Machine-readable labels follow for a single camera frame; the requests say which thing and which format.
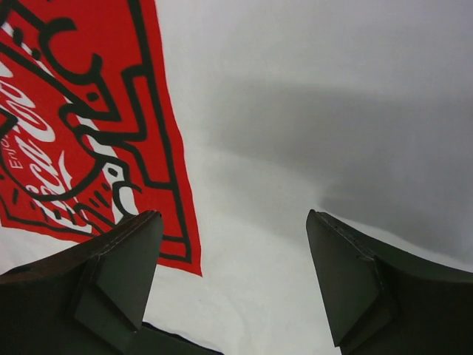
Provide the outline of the white t-shirt red print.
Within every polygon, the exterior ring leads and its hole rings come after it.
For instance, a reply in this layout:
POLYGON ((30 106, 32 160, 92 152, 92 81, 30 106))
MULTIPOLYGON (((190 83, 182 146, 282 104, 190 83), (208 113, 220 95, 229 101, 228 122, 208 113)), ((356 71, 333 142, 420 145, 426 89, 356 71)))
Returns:
POLYGON ((310 210, 472 269, 470 1, 3 1, 1 270, 145 210, 144 320, 338 354, 310 210))

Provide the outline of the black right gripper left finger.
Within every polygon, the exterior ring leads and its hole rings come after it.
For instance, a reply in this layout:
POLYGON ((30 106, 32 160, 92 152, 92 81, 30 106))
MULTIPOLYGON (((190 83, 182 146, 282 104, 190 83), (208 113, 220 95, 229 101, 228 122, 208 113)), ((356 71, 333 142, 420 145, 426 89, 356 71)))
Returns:
POLYGON ((1 275, 2 354, 125 354, 141 328, 163 221, 146 211, 1 275))

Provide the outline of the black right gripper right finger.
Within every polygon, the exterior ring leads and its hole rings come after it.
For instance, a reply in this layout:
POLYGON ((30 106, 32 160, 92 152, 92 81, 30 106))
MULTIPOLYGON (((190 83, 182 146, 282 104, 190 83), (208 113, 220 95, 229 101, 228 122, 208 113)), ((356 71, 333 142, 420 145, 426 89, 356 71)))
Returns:
POLYGON ((472 273, 310 211, 310 252, 342 354, 471 354, 472 273))

